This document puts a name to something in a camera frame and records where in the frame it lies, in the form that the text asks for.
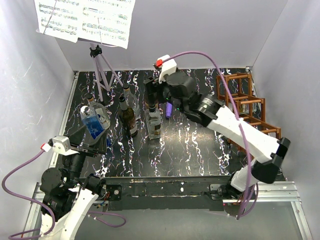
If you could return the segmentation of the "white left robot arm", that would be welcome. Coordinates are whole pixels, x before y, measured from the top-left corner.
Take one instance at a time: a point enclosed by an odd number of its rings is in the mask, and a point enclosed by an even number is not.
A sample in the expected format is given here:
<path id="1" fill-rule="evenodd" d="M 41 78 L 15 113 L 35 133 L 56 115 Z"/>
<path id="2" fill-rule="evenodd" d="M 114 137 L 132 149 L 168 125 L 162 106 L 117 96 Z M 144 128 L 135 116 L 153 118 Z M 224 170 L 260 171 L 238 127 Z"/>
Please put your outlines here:
<path id="1" fill-rule="evenodd" d="M 51 138 L 45 150 L 64 157 L 63 167 L 48 168 L 41 176 L 40 190 L 44 193 L 41 207 L 40 239 L 73 240 L 95 200 L 106 196 L 107 184 L 101 177 L 90 174 L 84 182 L 80 175 L 86 157 L 98 151 L 81 143 L 81 127 L 74 133 Z"/>

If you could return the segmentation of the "blue box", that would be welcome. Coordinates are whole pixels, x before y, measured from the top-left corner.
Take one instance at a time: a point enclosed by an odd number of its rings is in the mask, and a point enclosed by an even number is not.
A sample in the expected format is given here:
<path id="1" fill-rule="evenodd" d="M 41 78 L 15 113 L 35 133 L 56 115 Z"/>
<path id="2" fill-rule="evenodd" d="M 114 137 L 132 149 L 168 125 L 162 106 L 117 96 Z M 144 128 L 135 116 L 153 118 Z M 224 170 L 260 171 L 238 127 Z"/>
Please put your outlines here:
<path id="1" fill-rule="evenodd" d="M 101 125 L 100 119 L 96 111 L 88 105 L 80 108 L 81 121 L 86 127 L 87 131 L 91 134 L 93 139 L 96 139 L 102 132 L 106 131 Z"/>

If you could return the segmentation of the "dark bottle brown label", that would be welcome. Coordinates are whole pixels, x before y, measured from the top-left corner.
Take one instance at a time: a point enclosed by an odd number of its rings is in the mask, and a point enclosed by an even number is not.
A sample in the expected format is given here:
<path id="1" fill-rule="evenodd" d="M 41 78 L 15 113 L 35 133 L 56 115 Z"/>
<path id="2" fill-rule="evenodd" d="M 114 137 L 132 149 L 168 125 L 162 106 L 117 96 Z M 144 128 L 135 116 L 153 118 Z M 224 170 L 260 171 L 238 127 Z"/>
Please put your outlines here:
<path id="1" fill-rule="evenodd" d="M 134 137 L 138 133 L 138 127 L 136 123 L 136 117 L 133 109 L 127 105 L 126 99 L 122 94 L 119 97 L 120 110 L 118 111 L 118 117 L 128 135 Z"/>

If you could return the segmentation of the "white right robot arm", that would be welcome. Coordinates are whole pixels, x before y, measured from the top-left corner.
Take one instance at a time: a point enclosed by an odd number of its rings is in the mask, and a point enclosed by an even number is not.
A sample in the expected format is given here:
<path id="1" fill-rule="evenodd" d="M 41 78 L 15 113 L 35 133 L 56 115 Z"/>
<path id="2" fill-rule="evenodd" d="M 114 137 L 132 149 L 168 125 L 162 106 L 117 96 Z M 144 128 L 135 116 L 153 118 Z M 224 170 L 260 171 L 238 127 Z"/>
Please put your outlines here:
<path id="1" fill-rule="evenodd" d="M 196 80 L 178 71 L 166 76 L 160 83 L 157 78 L 144 80 L 149 107 L 155 102 L 170 103 L 194 123 L 224 135 L 242 148 L 248 148 L 254 157 L 253 163 L 232 174 L 227 186 L 227 195 L 237 199 L 257 182 L 272 184 L 287 154 L 290 140 L 269 136 L 235 114 L 221 101 L 210 94 L 197 91 Z"/>

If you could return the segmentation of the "clear plastic bottle blue label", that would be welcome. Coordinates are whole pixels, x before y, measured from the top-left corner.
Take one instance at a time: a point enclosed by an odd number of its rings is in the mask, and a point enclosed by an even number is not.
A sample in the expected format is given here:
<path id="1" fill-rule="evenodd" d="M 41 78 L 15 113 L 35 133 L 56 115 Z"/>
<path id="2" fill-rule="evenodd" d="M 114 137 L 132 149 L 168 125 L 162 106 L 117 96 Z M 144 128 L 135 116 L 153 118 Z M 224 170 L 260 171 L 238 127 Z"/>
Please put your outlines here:
<path id="1" fill-rule="evenodd" d="M 122 89 L 127 105 L 133 109 L 135 120 L 139 120 L 141 118 L 141 114 L 138 98 L 131 92 L 127 83 L 123 84 Z"/>

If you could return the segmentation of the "clear bottle gold cap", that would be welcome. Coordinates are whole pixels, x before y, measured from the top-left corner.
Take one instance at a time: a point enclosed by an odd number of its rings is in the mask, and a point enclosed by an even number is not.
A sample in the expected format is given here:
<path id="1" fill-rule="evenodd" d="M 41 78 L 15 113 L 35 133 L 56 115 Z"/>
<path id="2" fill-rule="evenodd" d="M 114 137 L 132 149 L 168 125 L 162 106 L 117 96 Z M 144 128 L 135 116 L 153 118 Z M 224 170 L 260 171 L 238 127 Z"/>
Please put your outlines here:
<path id="1" fill-rule="evenodd" d="M 150 140 L 158 139 L 161 137 L 161 114 L 156 105 L 151 105 L 144 112 L 148 137 Z"/>

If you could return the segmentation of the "clear glass bottle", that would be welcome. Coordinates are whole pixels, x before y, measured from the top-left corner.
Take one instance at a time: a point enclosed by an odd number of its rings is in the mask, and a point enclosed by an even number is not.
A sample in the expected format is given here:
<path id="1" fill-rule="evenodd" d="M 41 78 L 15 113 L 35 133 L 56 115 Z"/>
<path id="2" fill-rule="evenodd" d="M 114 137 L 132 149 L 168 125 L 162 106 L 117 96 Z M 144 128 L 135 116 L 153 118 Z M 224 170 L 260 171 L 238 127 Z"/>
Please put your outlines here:
<path id="1" fill-rule="evenodd" d="M 111 125 L 111 121 L 110 118 L 108 116 L 107 113 L 107 109 L 105 108 L 105 106 L 103 106 L 101 103 L 97 102 L 92 94 L 87 94 L 86 95 L 87 101 L 88 101 L 88 106 L 92 109 L 95 110 L 95 112 L 97 113 L 100 123 L 102 125 L 102 127 L 107 130 L 110 125 Z"/>

